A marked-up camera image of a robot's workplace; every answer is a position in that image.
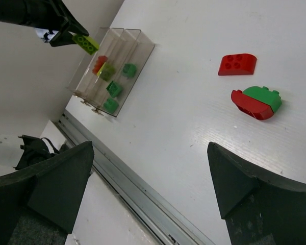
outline stacked red and green blocks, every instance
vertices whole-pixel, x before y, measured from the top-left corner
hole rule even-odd
[[[249,87],[244,91],[233,90],[231,99],[239,110],[258,120],[269,119],[282,104],[278,91],[258,86]]]

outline green brick stud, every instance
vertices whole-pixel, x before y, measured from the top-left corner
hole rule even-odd
[[[99,44],[91,37],[82,36],[80,34],[75,34],[72,37],[73,41],[77,43],[83,50],[85,50],[90,55],[93,55],[99,49]]]
[[[136,74],[137,67],[134,64],[125,64],[122,69],[122,75],[127,78],[133,78]]]
[[[103,104],[103,107],[108,113],[113,114],[119,107],[119,104],[114,99],[108,98],[107,101]]]
[[[115,73],[116,69],[112,65],[104,63],[97,75],[104,81],[108,82]]]
[[[267,87],[249,87],[243,91],[243,94],[269,105],[274,113],[282,104],[279,92],[276,90],[270,91]]]
[[[112,98],[116,98],[121,93],[122,87],[115,81],[112,81],[107,87],[107,91]]]

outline yellow-green toy block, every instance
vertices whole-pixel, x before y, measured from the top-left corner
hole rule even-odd
[[[83,50],[85,50],[90,55],[95,54],[99,49],[99,44],[91,37],[86,37],[80,34],[75,34],[72,37],[73,41],[77,43]]]

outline acrylic tray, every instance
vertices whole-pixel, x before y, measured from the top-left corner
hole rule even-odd
[[[84,104],[117,116],[155,44],[141,30],[101,28],[105,36],[76,88]]]

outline curved red block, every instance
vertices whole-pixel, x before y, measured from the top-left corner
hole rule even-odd
[[[253,75],[257,58],[251,54],[226,55],[222,58],[219,76]]]
[[[231,93],[231,100],[239,110],[258,120],[269,119],[274,115],[269,105],[243,94],[241,90],[233,90]]]

